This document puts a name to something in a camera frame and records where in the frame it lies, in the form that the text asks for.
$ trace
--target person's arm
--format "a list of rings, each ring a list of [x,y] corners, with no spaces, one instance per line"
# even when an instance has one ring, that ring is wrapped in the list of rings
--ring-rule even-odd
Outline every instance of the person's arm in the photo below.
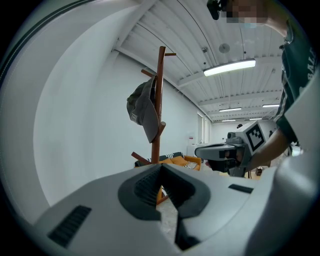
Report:
[[[290,145],[289,140],[278,128],[265,145],[252,156],[247,170],[252,170],[280,156]]]

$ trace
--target green shirt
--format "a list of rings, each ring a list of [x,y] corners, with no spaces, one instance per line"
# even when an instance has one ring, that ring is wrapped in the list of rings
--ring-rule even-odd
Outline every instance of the green shirt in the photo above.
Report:
[[[283,91],[279,109],[274,121],[287,137],[289,142],[297,142],[297,137],[285,117],[286,111],[292,106],[300,93],[313,77],[318,58],[309,40],[300,29],[290,21],[285,43],[282,45],[282,85]]]

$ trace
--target window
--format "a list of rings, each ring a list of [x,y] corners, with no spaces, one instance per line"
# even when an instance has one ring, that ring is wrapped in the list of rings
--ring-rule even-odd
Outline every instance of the window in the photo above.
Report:
[[[203,143],[203,117],[198,114],[198,143]]]
[[[198,113],[198,143],[208,144],[210,141],[210,121]]]

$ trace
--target ceiling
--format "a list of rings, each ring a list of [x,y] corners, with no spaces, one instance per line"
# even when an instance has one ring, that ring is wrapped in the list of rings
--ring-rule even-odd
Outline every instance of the ceiling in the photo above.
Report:
[[[266,26],[246,28],[213,20],[207,0],[145,0],[129,18],[115,49],[156,71],[159,47],[166,46],[164,79],[212,121],[273,119],[281,98],[283,38]],[[222,44],[227,44],[223,52]],[[203,70],[256,59],[256,66],[205,77]],[[229,108],[238,111],[219,112]]]

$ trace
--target gray baseball cap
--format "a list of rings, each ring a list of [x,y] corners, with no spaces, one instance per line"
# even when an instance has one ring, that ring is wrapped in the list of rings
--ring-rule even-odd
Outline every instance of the gray baseball cap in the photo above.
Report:
[[[159,120],[155,109],[156,77],[140,84],[126,99],[126,109],[130,119],[143,126],[151,143],[158,133]]]

